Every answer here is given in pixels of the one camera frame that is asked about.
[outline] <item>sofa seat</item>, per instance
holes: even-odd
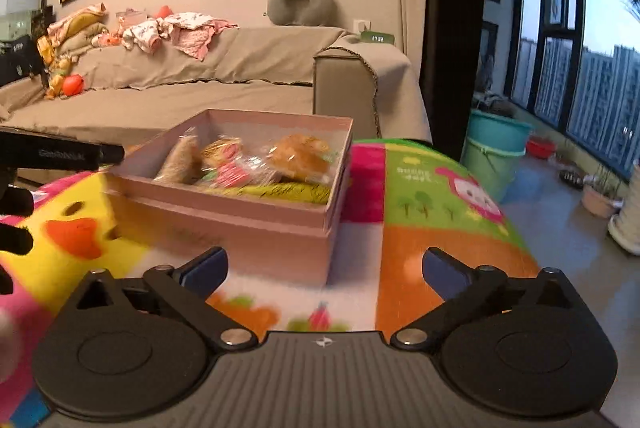
[[[140,145],[204,109],[312,114],[313,87],[262,80],[217,81],[136,89],[86,91],[68,99],[41,100],[2,123],[82,141]]]

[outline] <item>sky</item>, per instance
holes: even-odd
[[[540,0],[524,0],[523,37],[538,38],[539,18]],[[623,0],[586,0],[584,23],[584,45],[591,50],[612,54],[617,45],[640,50],[640,22],[626,10]]]

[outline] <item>gray ribbed plate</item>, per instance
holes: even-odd
[[[90,423],[53,414],[45,428]],[[222,356],[187,400],[102,428],[610,428],[595,413],[553,422],[491,414],[457,396],[428,357],[377,332],[272,332],[252,352]]]

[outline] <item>green digital clock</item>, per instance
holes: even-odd
[[[377,31],[363,31],[360,33],[361,42],[369,42],[371,44],[396,44],[396,37],[389,33],[378,33]]]

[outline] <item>colorful play mat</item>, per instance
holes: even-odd
[[[410,141],[357,143],[330,279],[322,289],[233,272],[208,300],[263,337],[268,330],[390,334],[442,300],[422,279],[422,255],[441,248],[471,267],[510,277],[538,266],[498,206],[468,171]],[[34,192],[26,257],[0,251],[15,290],[0,296],[0,426],[31,428],[44,406],[33,391],[31,354],[71,291],[91,269],[138,277],[185,260],[118,236],[100,173],[82,173]]]

